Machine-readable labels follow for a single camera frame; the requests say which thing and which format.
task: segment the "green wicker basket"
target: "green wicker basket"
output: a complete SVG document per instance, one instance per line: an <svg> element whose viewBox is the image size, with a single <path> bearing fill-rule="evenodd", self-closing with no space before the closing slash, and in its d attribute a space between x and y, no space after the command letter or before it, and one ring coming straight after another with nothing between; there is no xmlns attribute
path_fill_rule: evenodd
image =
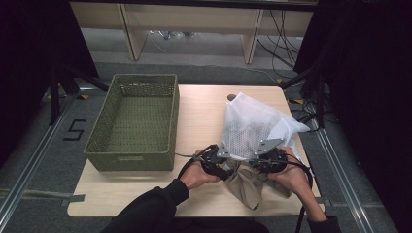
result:
<svg viewBox="0 0 412 233"><path fill-rule="evenodd" d="M171 171L178 112L176 75L115 75L85 155L98 171Z"/></svg>

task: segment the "person's arm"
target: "person's arm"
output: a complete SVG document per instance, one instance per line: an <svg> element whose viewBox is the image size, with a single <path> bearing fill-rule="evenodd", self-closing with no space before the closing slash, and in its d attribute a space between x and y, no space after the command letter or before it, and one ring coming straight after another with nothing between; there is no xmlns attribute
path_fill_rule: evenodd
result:
<svg viewBox="0 0 412 233"><path fill-rule="evenodd" d="M102 232L162 232L176 214L176 206L189 198L189 190L219 178L192 163L180 179L165 188L155 187L125 207Z"/></svg>
<svg viewBox="0 0 412 233"><path fill-rule="evenodd" d="M282 150L293 155L291 148L282 148ZM288 161L298 162L296 158L291 156L288 156ZM301 168L288 164L284 171L269 173L267 177L296 194L306 210L312 232L340 232L337 217L326 216L322 211Z"/></svg>

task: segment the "gray carpet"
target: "gray carpet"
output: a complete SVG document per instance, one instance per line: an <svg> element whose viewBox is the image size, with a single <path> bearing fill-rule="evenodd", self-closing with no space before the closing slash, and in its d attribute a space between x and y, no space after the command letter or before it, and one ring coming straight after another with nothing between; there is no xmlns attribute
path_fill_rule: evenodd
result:
<svg viewBox="0 0 412 233"><path fill-rule="evenodd" d="M108 83L114 74L177 74L179 83L188 84L241 84L241 85L276 85L266 74L241 68L169 66L169 65L131 65L114 63L96 63L97 70L104 83ZM274 76L274 72L264 70ZM291 71L280 71L287 77L295 76ZM299 86L286 91L287 98L298 97ZM58 129L47 154L28 190L70 194L74 192L79 176L86 162L83 149L90 130L95 122L104 100L104 92L93 91L86 100L75 100L67 116ZM301 105L290 104L293 115L297 117ZM12 154L5 167L1 169L1 188L11 188L19 172L28 161L49 123L50 103L45 101L38 115L34 117L30 129L21 140L20 147ZM85 130L79 141L64 141L67 137L76 137L76 133L68 132L74 119L85 119L76 125ZM330 121L336 121L333 115ZM396 232L385 208L370 185L362 169L357 166L347 140L339 125L326 121L326 133L341 159L350 177L354 190L366 208L375 232ZM327 163L326 154L318 140L316 132L300 134L311 166L316 174L316 181L322 195L330 200L326 213L339 217L343 232L359 232L356 222L346 205L346 200ZM7 225L5 232L98 232L110 221L109 217L70 217L67 215L65 198L39 198L27 195L17 206L15 213ZM259 217L257 221L264 223L270 232L294 232L297 216ZM309 232L304 221L301 232Z"/></svg>

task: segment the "white plastic bag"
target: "white plastic bag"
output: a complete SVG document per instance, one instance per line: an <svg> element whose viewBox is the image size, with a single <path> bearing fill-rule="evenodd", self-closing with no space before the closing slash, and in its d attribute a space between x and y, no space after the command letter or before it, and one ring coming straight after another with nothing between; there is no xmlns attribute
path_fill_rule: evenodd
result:
<svg viewBox="0 0 412 233"><path fill-rule="evenodd" d="M255 158L261 140L284 139L278 147L291 147L300 160L292 136L308 130L291 116L240 92L226 106L222 142L232 159L241 160Z"/></svg>

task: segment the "beige cloth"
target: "beige cloth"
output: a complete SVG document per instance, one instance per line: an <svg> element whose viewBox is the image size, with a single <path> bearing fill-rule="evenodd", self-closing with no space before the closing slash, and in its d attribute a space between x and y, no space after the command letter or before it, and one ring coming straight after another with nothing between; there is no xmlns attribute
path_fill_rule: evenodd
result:
<svg viewBox="0 0 412 233"><path fill-rule="evenodd" d="M255 210L261 202L261 192L265 183L276 189L281 196L285 198L291 196L287 189L270 181L267 174L252 168L249 163L228 159L226 165L235 170L225 181L227 187L239 201L251 210Z"/></svg>

